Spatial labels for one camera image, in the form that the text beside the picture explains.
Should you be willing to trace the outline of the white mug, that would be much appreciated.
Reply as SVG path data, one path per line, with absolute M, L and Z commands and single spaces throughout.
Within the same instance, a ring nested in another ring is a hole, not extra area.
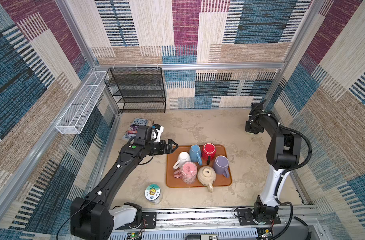
M 181 152 L 178 156 L 178 160 L 176 161 L 176 163 L 174 164 L 173 166 L 173 169 L 174 170 L 177 170 L 177 169 L 181 169 L 182 168 L 182 165 L 186 162 L 190 162 L 190 155 L 189 153 L 187 152 Z

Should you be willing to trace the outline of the brown plastic tray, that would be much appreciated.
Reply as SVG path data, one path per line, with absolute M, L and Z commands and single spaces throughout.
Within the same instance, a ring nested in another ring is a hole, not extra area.
M 176 170 L 173 169 L 173 165 L 178 160 L 178 156 L 181 152 L 189 152 L 190 146 L 179 146 L 176 151 L 172 154 L 167 155 L 167 173 L 166 173 L 166 185 L 169 188 L 195 188 L 195 187 L 204 187 L 198 179 L 194 181 L 193 184 L 186 184 L 180 178 L 174 177 L 174 172 Z M 214 187 L 227 187 L 232 184 L 232 177 L 230 172 L 230 167 L 228 167 L 229 177 L 226 178 L 224 175 L 216 175 L 216 180 L 213 183 Z

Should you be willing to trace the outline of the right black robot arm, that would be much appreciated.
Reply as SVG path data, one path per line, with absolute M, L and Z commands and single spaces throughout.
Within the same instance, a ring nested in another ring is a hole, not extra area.
M 271 111 L 265 111 L 263 104 L 251 105 L 245 131 L 252 134 L 267 132 L 271 137 L 266 152 L 266 159 L 270 165 L 265 187 L 258 195 L 253 207 L 253 220 L 264 224 L 273 220 L 278 212 L 279 198 L 283 184 L 292 168 L 298 165 L 301 148 L 301 136 L 285 130 L 278 118 Z

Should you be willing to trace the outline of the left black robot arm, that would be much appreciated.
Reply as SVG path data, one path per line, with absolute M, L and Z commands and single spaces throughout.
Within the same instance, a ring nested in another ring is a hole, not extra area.
M 137 134 L 122 146 L 115 164 L 84 197 L 70 206 L 70 233 L 84 240 L 108 240 L 112 231 L 127 225 L 139 227 L 144 222 L 142 207 L 124 203 L 111 208 L 112 202 L 130 173 L 142 165 L 146 156 L 168 155 L 178 149 L 173 140 L 161 140 L 163 126 L 139 126 Z

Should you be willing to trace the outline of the blue dotted mug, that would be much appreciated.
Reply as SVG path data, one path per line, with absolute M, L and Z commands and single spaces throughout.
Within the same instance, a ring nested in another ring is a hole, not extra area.
M 192 145 L 190 147 L 189 156 L 192 162 L 202 165 L 201 149 L 199 145 Z

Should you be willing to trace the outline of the pink ghost mug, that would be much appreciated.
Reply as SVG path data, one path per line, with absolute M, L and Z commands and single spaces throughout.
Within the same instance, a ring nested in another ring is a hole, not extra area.
M 186 184 L 193 184 L 196 180 L 197 166 L 193 162 L 185 162 L 177 171 L 174 172 L 174 178 L 182 179 Z

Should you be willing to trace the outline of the red mug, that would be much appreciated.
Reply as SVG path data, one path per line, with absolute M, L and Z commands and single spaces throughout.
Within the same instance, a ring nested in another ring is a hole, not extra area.
M 201 158 L 209 165 L 210 161 L 215 159 L 216 147 L 212 143 L 206 143 L 202 146 Z

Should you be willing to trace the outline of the purple mug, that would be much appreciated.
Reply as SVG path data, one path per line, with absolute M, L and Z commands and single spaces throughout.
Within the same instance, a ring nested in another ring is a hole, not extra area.
M 223 175 L 226 178 L 230 177 L 228 167 L 229 167 L 229 161 L 228 158 L 225 156 L 217 156 L 212 166 L 217 175 Z

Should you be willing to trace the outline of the paperback book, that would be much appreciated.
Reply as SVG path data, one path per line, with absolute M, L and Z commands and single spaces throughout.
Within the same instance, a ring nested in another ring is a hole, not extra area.
M 125 132 L 125 134 L 123 135 L 122 140 L 127 141 L 130 138 L 135 137 L 138 132 L 139 126 L 149 126 L 149 125 L 150 125 L 150 120 L 135 118 L 131 123 L 131 125 L 129 126 L 129 128 L 127 129 L 127 131 Z

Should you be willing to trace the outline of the beige ceramic teapot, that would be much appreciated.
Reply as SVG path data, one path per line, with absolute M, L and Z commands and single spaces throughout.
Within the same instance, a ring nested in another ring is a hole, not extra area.
M 213 192 L 213 183 L 216 180 L 216 173 L 212 167 L 203 166 L 197 172 L 198 181 L 208 188 L 210 193 Z

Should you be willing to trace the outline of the clear jar green lid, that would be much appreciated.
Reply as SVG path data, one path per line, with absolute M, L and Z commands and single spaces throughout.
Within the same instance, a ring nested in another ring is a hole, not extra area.
M 152 204 L 159 204 L 162 200 L 162 190 L 157 184 L 150 184 L 145 189 L 145 198 Z

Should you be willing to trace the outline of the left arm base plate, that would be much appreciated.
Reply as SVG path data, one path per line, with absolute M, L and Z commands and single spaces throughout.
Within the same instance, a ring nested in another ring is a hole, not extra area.
M 142 212 L 141 222 L 135 225 L 133 229 L 135 230 L 147 230 L 155 229 L 157 220 L 157 212 Z

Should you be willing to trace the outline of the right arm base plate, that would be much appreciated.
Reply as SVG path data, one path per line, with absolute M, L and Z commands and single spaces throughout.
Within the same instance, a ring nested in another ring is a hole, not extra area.
M 237 207 L 233 210 L 233 214 L 238 218 L 241 226 L 252 225 L 272 225 L 281 224 L 281 219 L 277 213 L 278 208 L 274 210 L 272 207 L 268 207 L 266 210 L 258 209 L 254 210 L 247 207 Z

